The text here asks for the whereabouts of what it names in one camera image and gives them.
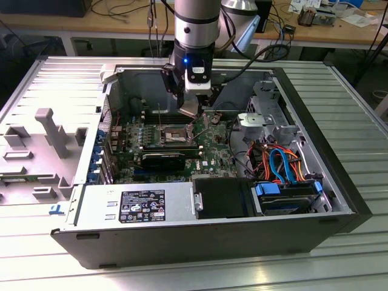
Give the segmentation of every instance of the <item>black cable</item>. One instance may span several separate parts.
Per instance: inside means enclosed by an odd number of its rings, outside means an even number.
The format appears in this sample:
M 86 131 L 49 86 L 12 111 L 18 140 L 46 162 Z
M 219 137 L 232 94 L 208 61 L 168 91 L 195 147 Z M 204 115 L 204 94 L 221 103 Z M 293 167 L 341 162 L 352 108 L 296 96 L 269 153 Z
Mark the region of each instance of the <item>black cable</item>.
M 371 57 L 369 57 L 369 53 L 370 51 L 372 50 L 373 46 L 375 45 L 375 42 L 376 42 L 376 39 L 377 39 L 377 36 L 379 35 L 380 33 L 380 30 L 381 30 L 381 27 L 383 26 L 383 23 L 384 23 L 384 19 L 386 17 L 386 13 L 387 13 L 387 10 L 388 10 L 388 2 L 387 2 L 387 5 L 386 5 L 386 8 L 384 9 L 384 13 L 383 13 L 383 18 L 381 19 L 381 23 L 380 23 L 380 26 L 378 27 L 378 30 L 377 30 L 377 33 L 375 35 L 375 39 L 373 40 L 373 43 L 370 45 L 369 49 L 368 49 L 368 52 L 366 53 L 366 56 L 365 58 L 363 59 L 362 61 L 362 64 L 360 65 L 360 68 L 357 70 L 356 72 L 356 75 L 353 79 L 353 87 L 356 87 L 359 83 L 359 81 L 361 80 L 361 78 L 364 76 L 366 70 L 369 68 L 369 66 L 372 64 L 372 62 L 375 60 L 375 58 L 377 56 L 375 56 L 375 53 L 372 53 Z
M 95 2 L 95 3 L 90 7 L 90 9 L 91 9 L 91 11 L 92 11 L 93 13 L 95 13 L 95 14 L 97 14 L 97 15 L 101 15 L 101 16 L 116 16 L 116 15 L 123 15 L 123 14 L 128 14 L 128 13 L 137 11 L 137 10 L 142 9 L 142 8 L 149 7 L 149 5 L 147 4 L 147 5 L 140 6 L 140 7 L 138 7 L 138 8 L 134 8 L 134 9 L 132 9 L 132 10 L 125 11 L 125 12 L 121 12 L 121 13 L 105 14 L 105 13 L 100 13 L 100 12 L 97 12 L 96 10 L 94 10 L 94 7 L 95 7 L 98 3 L 102 2 L 102 1 L 103 1 L 103 0 L 98 0 L 97 2 Z
M 365 57 L 365 60 L 364 60 L 364 61 L 366 61 L 366 59 L 367 59 L 368 56 L 369 56 L 370 51 L 372 50 L 373 46 L 375 45 L 377 36 L 379 35 L 380 30 L 381 30 L 381 27 L 383 26 L 384 20 L 385 20 L 385 18 L 386 18 L 387 9 L 388 9 L 388 2 L 387 2 L 387 5 L 386 5 L 386 8 L 384 9 L 383 18 L 381 19 L 381 23 L 380 23 L 380 26 L 378 27 L 378 30 L 377 30 L 375 39 L 373 40 L 373 43 L 370 45 L 370 48 L 368 49 L 368 52 L 367 52 L 367 54 L 366 54 L 366 57 Z
M 222 11 L 223 15 L 224 15 L 224 20 L 225 20 L 225 25 L 226 25 L 226 29 L 228 31 L 228 35 L 231 36 L 231 32 L 230 32 L 230 28 L 229 28 L 229 23 L 231 23 L 232 27 L 234 27 L 234 23 L 232 21 L 232 19 L 230 18 L 230 16 L 227 14 L 227 13 L 224 13 Z M 242 73 L 244 73 L 244 71 L 247 70 L 247 68 L 253 63 L 253 62 L 273 62 L 273 61 L 278 61 L 280 59 L 283 59 L 285 58 L 289 52 L 290 52 L 290 49 L 288 46 L 286 45 L 283 45 L 283 44 L 276 44 L 276 45 L 270 45 L 266 48 L 264 48 L 263 50 L 261 50 L 260 52 L 258 52 L 253 58 L 251 58 L 250 56 L 246 55 L 245 53 L 243 53 L 238 47 L 237 45 L 235 44 L 235 42 L 233 41 L 232 42 L 232 45 L 233 45 L 233 48 L 236 50 L 236 52 L 238 52 L 241 56 L 243 56 L 244 58 L 246 59 L 249 59 L 250 61 L 247 63 L 247 65 L 234 77 L 232 77 L 231 79 L 226 79 L 226 82 L 229 82 L 231 80 L 234 80 L 236 79 L 237 77 L 239 77 Z M 286 49 L 286 54 L 283 55 L 283 56 L 278 56 L 277 58 L 275 59 L 257 59 L 259 56 L 261 56 L 263 53 L 265 53 L 266 51 L 272 49 L 272 48 L 276 48 L 276 47 L 280 47 L 280 48 L 285 48 Z
M 119 8 L 119 7 L 130 6 L 130 5 L 132 5 L 134 2 L 135 2 L 135 0 L 132 0 L 131 3 L 122 4 L 122 5 L 116 5 L 116 6 L 113 6 L 112 8 L 110 8 L 110 7 L 108 6 L 108 0 L 105 0 L 105 6 L 107 7 L 109 17 L 111 17 L 112 19 L 115 19 L 115 20 L 118 20 L 118 21 L 122 21 L 122 22 L 124 22 L 124 23 L 127 23 L 127 20 L 121 19 L 121 18 L 116 18 L 114 15 L 112 15 L 112 14 L 114 14 L 114 13 L 112 12 L 112 10 L 113 10 L 113 9 L 116 9 L 116 8 Z M 121 16 L 121 17 L 123 17 L 123 18 L 128 17 L 127 15 L 119 15 L 119 16 Z
M 156 55 L 160 58 L 159 53 L 159 36 L 158 36 L 158 17 L 156 16 L 156 0 L 150 0 L 150 5 L 153 6 L 153 14 L 155 17 L 155 32 L 156 32 Z
M 270 15 L 273 15 L 273 16 L 276 16 L 276 17 L 278 18 L 279 29 L 280 29 L 281 31 L 283 31 L 283 27 L 286 25 L 286 23 L 284 22 L 283 18 L 281 18 L 281 17 L 279 16 L 279 11 L 278 11 L 278 9 L 274 6 L 274 4 L 271 4 L 271 6 L 272 6 L 273 9 L 275 10 L 275 13 L 276 13 L 276 14 L 273 14 L 273 13 L 269 13 L 269 14 L 270 14 Z M 281 31 L 279 31 L 279 36 L 278 36 L 278 39 L 276 40 L 275 44 L 277 44 L 278 41 L 279 41 L 279 38 L 280 38 L 280 36 L 281 36 Z M 269 54 L 267 55 L 267 57 L 269 57 L 270 55 L 275 56 L 275 50 L 272 50 L 271 53 L 269 53 Z
M 9 27 L 7 24 L 5 24 L 5 23 L 3 22 L 3 20 L 0 19 L 0 22 L 1 22 L 1 24 L 2 24 L 6 29 L 9 30 L 10 33 L 12 33 L 12 34 L 20 41 L 20 43 L 21 43 L 22 45 L 24 45 L 24 47 L 26 47 L 30 52 L 32 52 L 32 54 L 33 54 L 34 57 L 37 57 L 37 56 L 38 56 L 32 49 L 30 49 L 30 47 L 29 47 L 27 44 L 25 44 L 24 41 L 21 40 L 21 38 L 20 38 L 15 32 L 13 32 L 12 29 L 10 29 L 10 27 Z
M 229 34 L 229 39 L 227 40 L 227 42 L 225 42 L 225 44 L 220 47 L 220 48 L 217 48 L 215 49 L 215 53 L 222 53 L 224 50 L 226 50 L 235 40 L 236 38 L 236 27 L 235 27 L 235 24 L 233 23 L 232 19 L 230 18 L 230 16 L 226 13 L 226 11 L 224 10 L 224 7 L 221 6 L 221 12 L 222 14 L 224 15 L 224 20 L 227 21 L 225 19 L 225 15 L 227 17 L 229 17 L 229 19 L 231 20 L 231 24 L 232 24 L 232 29 L 233 29 L 233 33 L 232 34 Z
M 275 48 L 281 48 L 281 49 L 285 49 L 287 52 L 281 56 L 278 56 L 276 57 L 275 59 L 260 59 L 260 60 L 257 60 L 258 62 L 273 62 L 273 61 L 279 61 L 280 59 L 283 59 L 285 58 L 289 52 L 290 52 L 290 47 L 288 47 L 287 45 L 285 44 L 272 44 L 272 45 L 269 45 L 267 46 L 266 48 L 262 49 L 260 52 L 258 52 L 235 76 L 232 76 L 230 78 L 226 78 L 224 83 L 228 83 L 230 81 L 233 81 L 234 79 L 240 77 L 248 68 L 250 65 L 252 65 L 252 63 L 259 57 L 261 56 L 263 53 L 265 53 L 266 51 L 269 51 L 271 49 L 275 49 Z
M 169 29 L 169 16 L 168 16 L 168 11 L 167 11 L 167 6 L 164 6 L 164 11 L 166 13 L 166 29 L 163 31 L 162 38 L 160 40 L 160 45 L 159 45 L 159 54 L 162 55 L 162 49 L 163 49 L 163 39 L 166 36 L 167 30 Z
M 233 105 L 233 107 L 234 107 L 235 109 L 237 109 L 237 111 L 241 111 L 241 109 L 238 108 L 237 103 L 234 103 L 234 102 L 232 102 L 232 101 L 223 101 L 223 102 L 218 103 L 218 104 L 216 105 L 216 107 L 214 107 L 214 111 L 216 112 L 216 111 L 217 111 L 217 108 L 218 108 L 220 105 L 222 105 L 222 104 L 230 104 L 230 105 Z
M 161 2 L 164 4 L 164 6 L 167 7 L 167 9 L 169 9 L 171 11 L 172 14 L 175 14 L 174 9 L 172 9 L 171 6 L 169 6 L 169 4 L 166 2 L 166 0 L 161 0 Z
M 148 43 L 150 45 L 151 58 L 153 58 L 152 45 L 151 45 L 151 27 L 149 27 L 149 30 L 148 30 Z
M 242 165 L 248 171 L 248 173 L 250 173 L 252 176 L 255 176 L 255 174 L 252 173 L 252 171 L 247 166 L 245 166 L 245 164 L 243 162 L 241 162 L 238 158 L 236 158 L 236 155 L 239 154 L 240 152 L 238 152 L 237 154 L 234 154 L 233 150 L 232 150 L 232 146 L 230 145 L 230 139 L 232 138 L 233 125 L 236 123 L 236 121 L 237 121 L 237 117 L 233 120 L 232 126 L 230 127 L 230 130 L 229 130 L 228 146 L 229 146 L 230 153 L 232 154 L 232 156 L 236 162 L 238 162 L 240 165 Z

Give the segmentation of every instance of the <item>power supply label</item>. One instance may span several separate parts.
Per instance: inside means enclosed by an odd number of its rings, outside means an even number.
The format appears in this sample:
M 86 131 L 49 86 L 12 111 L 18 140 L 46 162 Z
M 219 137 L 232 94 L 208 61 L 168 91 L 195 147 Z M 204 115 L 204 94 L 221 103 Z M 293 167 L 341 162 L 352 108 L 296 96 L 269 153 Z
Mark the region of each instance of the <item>power supply label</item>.
M 164 190 L 121 192 L 121 223 L 166 220 L 166 198 Z

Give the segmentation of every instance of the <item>blue cable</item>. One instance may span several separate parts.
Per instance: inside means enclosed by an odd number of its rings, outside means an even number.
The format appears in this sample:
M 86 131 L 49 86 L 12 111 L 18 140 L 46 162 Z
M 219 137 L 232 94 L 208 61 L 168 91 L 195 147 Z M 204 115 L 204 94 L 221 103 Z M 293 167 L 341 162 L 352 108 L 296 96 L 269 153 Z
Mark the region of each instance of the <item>blue cable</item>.
M 283 34 L 283 30 L 281 29 L 280 23 L 278 23 L 276 21 L 269 21 L 269 22 L 272 22 L 273 24 L 276 24 L 278 26 L 280 37 L 281 37 L 281 43 L 283 43 L 283 41 L 284 41 L 284 34 Z
M 286 153 L 284 153 L 284 151 L 282 151 L 281 149 L 273 149 L 271 151 L 271 154 L 269 155 L 269 164 L 271 166 L 271 171 L 273 174 L 275 174 L 276 177 L 279 178 L 279 180 L 282 182 L 282 184 L 285 184 L 286 182 L 284 181 L 283 177 L 276 171 L 276 167 L 275 167 L 275 163 L 274 163 L 274 158 L 275 158 L 275 153 L 276 152 L 279 152 L 282 159 L 283 159 L 283 163 L 284 163 L 284 170 L 286 170 L 286 176 L 287 176 L 287 179 L 292 183 L 292 184 L 296 184 L 296 180 L 295 180 L 295 177 L 293 176 L 291 170 L 290 170 L 290 166 L 289 166 L 289 161 L 287 159 L 287 156 L 286 156 Z

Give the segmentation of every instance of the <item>connector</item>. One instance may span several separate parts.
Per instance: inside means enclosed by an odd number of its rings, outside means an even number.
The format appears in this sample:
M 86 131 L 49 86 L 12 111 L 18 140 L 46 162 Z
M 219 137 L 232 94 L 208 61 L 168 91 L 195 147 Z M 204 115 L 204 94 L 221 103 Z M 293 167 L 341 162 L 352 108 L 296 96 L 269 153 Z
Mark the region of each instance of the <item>connector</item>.
M 257 196 L 280 194 L 279 186 L 275 183 L 261 183 L 255 187 Z
M 148 28 L 152 28 L 153 27 L 153 13 L 152 13 L 152 9 L 150 9 L 148 11 L 147 24 L 148 24 Z

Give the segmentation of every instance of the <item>wire bundle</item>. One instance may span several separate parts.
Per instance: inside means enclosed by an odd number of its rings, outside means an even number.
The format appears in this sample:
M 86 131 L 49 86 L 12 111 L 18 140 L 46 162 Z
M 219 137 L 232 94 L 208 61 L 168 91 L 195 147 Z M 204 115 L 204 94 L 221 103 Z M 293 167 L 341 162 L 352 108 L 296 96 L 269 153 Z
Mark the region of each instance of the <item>wire bundle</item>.
M 261 152 L 259 155 L 262 159 L 253 170 L 252 176 L 255 179 L 271 181 L 277 184 L 285 184 L 286 180 L 281 176 L 282 169 L 285 170 L 287 180 L 292 184 L 298 181 L 305 181 L 301 168 L 301 158 L 294 154 L 291 150 L 278 144 L 256 144 L 253 143 L 248 149 L 246 157 L 255 156 L 255 152 Z M 275 157 L 282 157 L 282 161 L 278 168 L 275 167 Z

